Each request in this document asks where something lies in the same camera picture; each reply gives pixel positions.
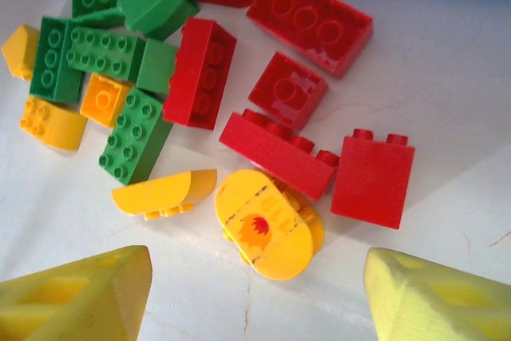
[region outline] yellow arch brick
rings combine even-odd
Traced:
[[[77,151],[86,124],[80,113],[29,95],[20,128],[46,145]]]
[[[192,210],[215,186],[216,169],[188,171],[114,189],[112,198],[121,211],[151,220]]]
[[[38,43],[39,30],[25,24],[10,35],[2,46],[2,54],[13,76],[32,80]]]
[[[218,188],[215,203],[224,235],[268,279],[296,277],[323,244],[323,222],[307,199],[263,172],[234,172]]]
[[[130,89],[129,85],[93,73],[81,103],[80,113],[98,124],[113,128]]]
[[[131,246],[0,283],[0,339],[134,341],[152,275]]]
[[[372,248],[364,284],[379,341],[511,339],[511,286]]]

